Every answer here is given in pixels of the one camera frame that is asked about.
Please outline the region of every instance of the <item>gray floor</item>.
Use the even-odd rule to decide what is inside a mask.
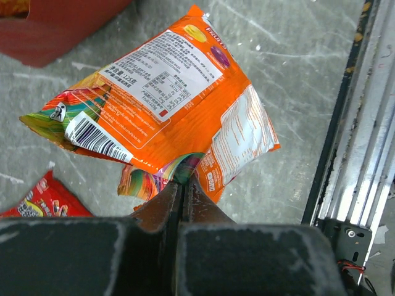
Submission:
[[[142,0],[43,69],[0,55],[0,209],[23,197],[50,162],[95,215],[127,215],[141,203],[117,196],[120,164],[64,152],[18,116],[165,29],[194,2],[250,77],[283,146],[246,167],[219,205],[239,223],[300,222],[363,0]],[[368,266],[379,295],[390,293],[394,203],[383,217],[387,244],[375,245],[372,254],[380,254]]]

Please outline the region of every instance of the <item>packaging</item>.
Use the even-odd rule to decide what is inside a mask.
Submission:
[[[20,117],[82,155],[128,164],[120,194],[150,199],[196,165],[217,200],[240,169],[280,147],[251,82],[202,10]]]
[[[0,214],[0,218],[78,216],[93,215],[62,183],[54,179],[52,171],[47,172],[16,207]]]
[[[0,0],[0,7],[4,1],[20,4],[26,0]],[[43,67],[95,32],[131,0],[29,2],[28,14],[15,15],[23,19],[0,17],[0,52],[24,65]]]

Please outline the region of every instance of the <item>orange plastic wrapper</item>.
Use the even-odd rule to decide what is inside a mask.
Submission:
[[[20,119],[64,149],[127,164],[118,193],[144,200],[195,173],[217,202],[245,164],[280,147],[251,82],[197,6]]]
[[[26,17],[30,0],[0,0],[0,17]]]

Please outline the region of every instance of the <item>screw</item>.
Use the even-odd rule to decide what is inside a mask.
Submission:
[[[355,237],[356,236],[355,231],[352,231],[351,229],[347,230],[347,234],[348,234],[349,237]]]

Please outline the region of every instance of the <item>red box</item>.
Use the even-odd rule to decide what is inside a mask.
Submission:
[[[31,0],[25,19],[0,19],[0,52],[43,67],[123,10],[131,0]]]

